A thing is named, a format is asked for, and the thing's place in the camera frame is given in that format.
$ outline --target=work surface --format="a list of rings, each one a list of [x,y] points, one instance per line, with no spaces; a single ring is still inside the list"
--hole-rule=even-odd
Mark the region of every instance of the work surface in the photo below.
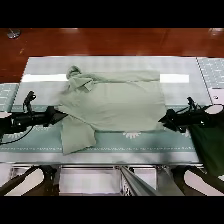
[[[163,77],[167,77],[161,86],[168,108],[180,109],[186,106],[189,96],[201,105],[211,104],[198,63],[199,60],[194,57],[66,56],[29,58],[12,111],[22,110],[23,100],[30,90],[34,91],[37,96],[32,102],[33,110],[43,111],[48,105],[57,105],[58,94],[68,85],[65,74],[71,65],[78,66],[83,72],[156,69]],[[177,80],[175,75],[185,75],[185,77],[187,75],[189,82]],[[60,129],[61,123],[48,128],[35,127],[24,139],[1,146],[0,161],[66,164],[199,162],[188,132],[186,134],[169,130],[154,133],[97,132],[96,146],[64,156]],[[5,135],[3,141],[10,141],[19,136],[22,134]]]

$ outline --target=fabric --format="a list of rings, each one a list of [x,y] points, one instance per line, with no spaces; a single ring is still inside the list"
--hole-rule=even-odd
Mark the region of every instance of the fabric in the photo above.
[[[157,71],[82,74],[72,66],[58,109],[64,154],[95,145],[98,131],[154,131],[166,113]]]
[[[189,127],[199,158],[208,174],[217,177],[224,174],[224,113],[218,116],[220,116],[219,122],[215,127],[201,128],[198,125]]]

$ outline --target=brown wooden floor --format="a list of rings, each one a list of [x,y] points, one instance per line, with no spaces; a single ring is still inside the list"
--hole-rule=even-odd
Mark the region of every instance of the brown wooden floor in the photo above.
[[[223,28],[0,28],[0,83],[19,82],[28,57],[169,55],[224,57]]]

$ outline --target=metal bar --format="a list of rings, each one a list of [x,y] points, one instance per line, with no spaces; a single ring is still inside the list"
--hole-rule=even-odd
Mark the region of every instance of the metal bar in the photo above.
[[[120,170],[133,196],[161,196],[159,192],[126,167],[121,166]]]

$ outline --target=dark green cloth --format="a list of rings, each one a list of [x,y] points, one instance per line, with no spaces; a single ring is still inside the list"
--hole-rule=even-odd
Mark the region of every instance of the dark green cloth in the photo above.
[[[224,122],[215,127],[189,127],[195,150],[210,175],[224,175]]]

